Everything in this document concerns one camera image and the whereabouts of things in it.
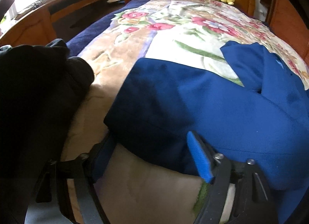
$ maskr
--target black garment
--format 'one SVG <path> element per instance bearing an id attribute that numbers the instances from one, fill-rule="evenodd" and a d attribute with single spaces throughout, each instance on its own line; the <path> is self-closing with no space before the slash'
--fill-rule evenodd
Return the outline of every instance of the black garment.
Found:
<path id="1" fill-rule="evenodd" d="M 35 182 L 46 161 L 60 158 L 73 115 L 94 80 L 91 67 L 68 54 L 62 40 L 0 52 L 3 223 L 24 222 Z"/>

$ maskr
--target wooden desk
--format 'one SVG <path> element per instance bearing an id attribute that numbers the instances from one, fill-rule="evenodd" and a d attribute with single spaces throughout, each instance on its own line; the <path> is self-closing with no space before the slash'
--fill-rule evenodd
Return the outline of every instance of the wooden desk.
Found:
<path id="1" fill-rule="evenodd" d="M 0 46 L 46 45 L 56 39 L 52 23 L 99 0 L 52 0 L 21 18 L 0 37 Z"/>

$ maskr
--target beige blanket section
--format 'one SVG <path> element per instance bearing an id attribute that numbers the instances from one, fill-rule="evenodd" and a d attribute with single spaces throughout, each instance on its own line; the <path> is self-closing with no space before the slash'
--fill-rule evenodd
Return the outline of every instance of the beige blanket section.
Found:
<path id="1" fill-rule="evenodd" d="M 77 111 L 61 160 L 89 152 L 107 132 L 104 117 L 133 67 L 150 30 L 140 29 L 115 45 L 120 33 L 102 33 L 81 53 L 95 73 L 95 81 Z M 193 207 L 200 177 L 149 164 L 117 145 L 104 176 L 95 188 L 111 224 L 193 223 Z M 68 180 L 75 219 L 83 224 L 74 181 Z"/>

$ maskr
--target blue gripper pad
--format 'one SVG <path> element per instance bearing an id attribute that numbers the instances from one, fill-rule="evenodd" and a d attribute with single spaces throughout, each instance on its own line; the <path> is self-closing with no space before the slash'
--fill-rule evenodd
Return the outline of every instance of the blue gripper pad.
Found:
<path id="1" fill-rule="evenodd" d="M 187 133 L 187 145 L 200 177 L 204 179 L 206 183 L 210 183 L 214 178 L 210 161 L 210 158 L 212 157 L 207 156 L 201 146 L 201 143 L 199 143 L 194 133 L 191 131 Z"/>

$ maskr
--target wooden wardrobe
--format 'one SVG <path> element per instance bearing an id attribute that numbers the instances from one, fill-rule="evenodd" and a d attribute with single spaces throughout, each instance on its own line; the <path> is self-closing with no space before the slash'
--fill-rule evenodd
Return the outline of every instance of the wooden wardrobe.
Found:
<path id="1" fill-rule="evenodd" d="M 269 25 L 309 65 L 309 29 L 289 0 L 272 0 Z"/>

